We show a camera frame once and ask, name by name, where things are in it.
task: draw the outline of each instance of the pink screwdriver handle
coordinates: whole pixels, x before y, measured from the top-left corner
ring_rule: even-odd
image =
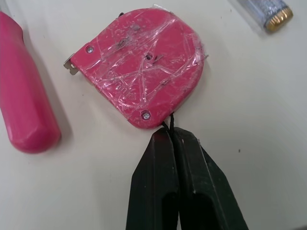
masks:
[[[20,151],[49,149],[61,136],[21,27],[0,12],[0,108],[11,143]]]

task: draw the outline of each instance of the pink tape measure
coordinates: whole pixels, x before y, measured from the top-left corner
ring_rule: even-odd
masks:
[[[121,14],[64,64],[80,71],[138,128],[153,128],[196,87],[205,55],[199,36],[159,8]]]

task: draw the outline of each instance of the white table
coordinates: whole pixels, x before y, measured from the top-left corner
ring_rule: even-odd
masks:
[[[224,171],[250,230],[307,225],[307,1],[287,2],[295,17],[272,36],[255,33],[227,0],[157,2],[194,28],[210,55],[175,122]],[[152,2],[7,3],[63,137],[26,155],[0,119],[0,229],[125,229],[131,176],[154,130],[134,128],[63,62],[120,12]]]

